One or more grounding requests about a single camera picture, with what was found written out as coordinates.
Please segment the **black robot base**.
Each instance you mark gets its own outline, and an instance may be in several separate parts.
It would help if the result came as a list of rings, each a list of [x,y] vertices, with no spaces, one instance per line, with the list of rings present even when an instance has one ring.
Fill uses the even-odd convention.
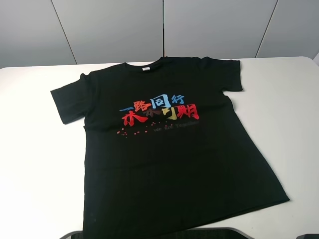
[[[231,227],[193,228],[171,233],[160,233],[147,239],[252,239],[252,236]]]

